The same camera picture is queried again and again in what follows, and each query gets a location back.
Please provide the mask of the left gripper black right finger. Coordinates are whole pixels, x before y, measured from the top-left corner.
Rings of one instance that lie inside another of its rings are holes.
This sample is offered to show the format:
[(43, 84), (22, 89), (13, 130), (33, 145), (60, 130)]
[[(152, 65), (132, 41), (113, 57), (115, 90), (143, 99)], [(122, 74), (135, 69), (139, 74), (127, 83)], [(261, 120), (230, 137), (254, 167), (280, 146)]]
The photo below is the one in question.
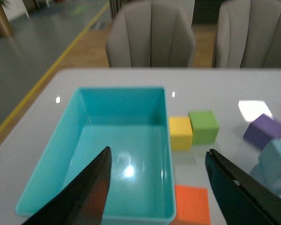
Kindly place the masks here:
[(229, 225), (281, 225), (281, 198), (215, 149), (205, 166), (212, 191)]

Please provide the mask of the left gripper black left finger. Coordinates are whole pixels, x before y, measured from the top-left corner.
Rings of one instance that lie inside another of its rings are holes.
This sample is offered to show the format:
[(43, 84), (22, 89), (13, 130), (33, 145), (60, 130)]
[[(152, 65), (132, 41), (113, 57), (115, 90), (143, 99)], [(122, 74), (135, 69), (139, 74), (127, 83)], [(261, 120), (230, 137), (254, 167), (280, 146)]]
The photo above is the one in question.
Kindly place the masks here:
[(111, 180), (111, 149), (105, 147), (25, 225), (99, 225)]

